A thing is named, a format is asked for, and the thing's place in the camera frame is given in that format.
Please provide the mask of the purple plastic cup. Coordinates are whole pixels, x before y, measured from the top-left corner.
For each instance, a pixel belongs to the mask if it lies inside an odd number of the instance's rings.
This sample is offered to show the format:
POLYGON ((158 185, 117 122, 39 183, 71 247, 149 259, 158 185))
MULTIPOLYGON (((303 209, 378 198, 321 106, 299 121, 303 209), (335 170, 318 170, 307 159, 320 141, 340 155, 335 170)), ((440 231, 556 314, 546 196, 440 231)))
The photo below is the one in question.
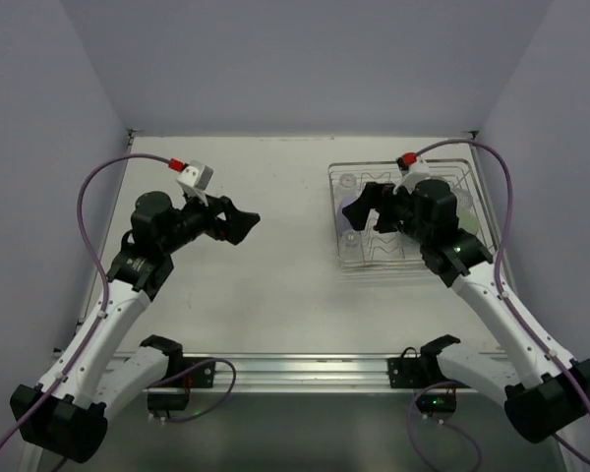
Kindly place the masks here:
POLYGON ((346 231, 353 229, 349 219, 344 215, 343 210, 353 204, 356 200, 357 197, 351 195, 344 197, 338 204, 335 213, 335 228, 338 236, 342 236, 346 231))

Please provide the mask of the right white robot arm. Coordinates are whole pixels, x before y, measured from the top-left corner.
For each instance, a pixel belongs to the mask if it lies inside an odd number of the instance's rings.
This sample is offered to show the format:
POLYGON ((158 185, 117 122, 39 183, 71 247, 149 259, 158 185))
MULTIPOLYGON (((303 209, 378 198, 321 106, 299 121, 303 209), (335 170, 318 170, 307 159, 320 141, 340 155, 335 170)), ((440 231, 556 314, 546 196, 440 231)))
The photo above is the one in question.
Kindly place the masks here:
POLYGON ((342 213, 362 231, 371 211, 375 229, 399 232, 420 246, 426 267, 480 318, 504 349, 505 368, 451 335, 422 347, 430 369, 502 406, 515 431, 540 443, 583 417, 590 403, 590 359, 560 346, 495 275, 487 247, 459 224, 457 198, 445 181, 423 180, 412 190, 369 182, 342 213))

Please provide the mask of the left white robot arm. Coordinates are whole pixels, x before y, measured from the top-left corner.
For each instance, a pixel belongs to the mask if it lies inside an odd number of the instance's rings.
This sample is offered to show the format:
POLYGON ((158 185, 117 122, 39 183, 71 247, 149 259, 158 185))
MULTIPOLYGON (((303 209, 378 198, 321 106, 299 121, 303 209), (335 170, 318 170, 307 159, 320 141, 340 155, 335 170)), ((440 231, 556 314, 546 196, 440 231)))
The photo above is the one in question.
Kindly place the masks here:
POLYGON ((82 328, 36 386, 19 385, 11 396, 22 438, 67 460, 87 462, 111 420, 139 393, 184 380, 182 345, 157 335, 144 339, 113 372, 107 367, 172 273, 177 250, 203 235, 238 245, 260 220, 227 197, 187 197, 176 208, 163 192, 141 195, 82 328))

